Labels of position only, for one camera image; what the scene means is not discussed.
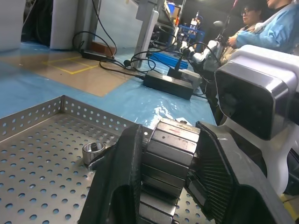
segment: metal tray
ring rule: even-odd
[[[77,223],[94,175],[82,146],[115,144],[132,124],[67,96],[0,119],[0,223]],[[209,223],[185,190],[175,219]]]

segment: blue floor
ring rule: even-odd
[[[35,44],[22,44],[21,49],[4,52],[0,56],[46,53],[48,48]],[[130,59],[131,54],[120,53],[117,60]],[[167,74],[168,68],[157,63],[156,70]],[[90,104],[109,113],[153,128],[161,118],[185,118],[191,124],[204,121],[215,124],[208,102],[193,96],[184,100],[176,96],[142,86],[132,78],[104,97],[74,89],[9,64],[0,62],[0,118],[25,110],[61,95]]]

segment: person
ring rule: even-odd
[[[245,27],[240,29],[235,36],[237,36],[240,32],[254,32],[255,26],[257,23],[262,22],[263,19],[263,11],[265,9],[265,5],[261,0],[250,1],[244,7],[244,10],[241,12],[243,17],[243,22]],[[231,46],[227,46],[223,51],[223,56],[221,57],[220,61],[221,64],[224,65],[228,62],[231,58],[232,54],[236,52],[237,49]]]
[[[276,14],[257,33],[242,31],[229,38],[230,46],[246,44],[292,54],[299,38],[299,5],[292,0],[267,0]]]

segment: white machine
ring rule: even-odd
[[[287,155],[298,152],[299,57],[244,46],[215,72],[224,126],[262,151],[278,195],[288,183]]]

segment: blue jacket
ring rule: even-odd
[[[278,14],[260,34],[239,33],[236,47],[250,44],[257,47],[293,53],[299,40],[299,4]]]

